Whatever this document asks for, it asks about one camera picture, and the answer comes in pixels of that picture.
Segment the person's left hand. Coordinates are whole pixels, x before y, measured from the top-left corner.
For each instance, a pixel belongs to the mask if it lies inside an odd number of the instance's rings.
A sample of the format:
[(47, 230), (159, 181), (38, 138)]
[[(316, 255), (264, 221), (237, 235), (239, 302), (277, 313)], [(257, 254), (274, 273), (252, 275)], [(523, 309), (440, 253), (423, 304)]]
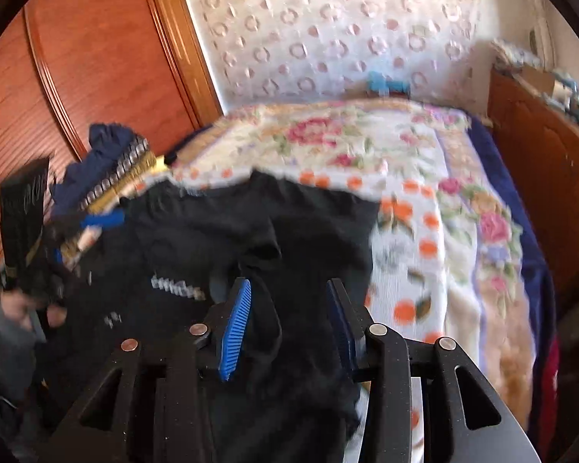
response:
[(2, 291), (0, 301), (4, 315), (28, 331), (33, 330), (32, 318), (37, 311), (46, 312), (50, 327), (59, 327), (66, 321), (66, 313), (68, 312), (66, 307), (41, 303), (41, 301), (22, 293), (19, 289)]

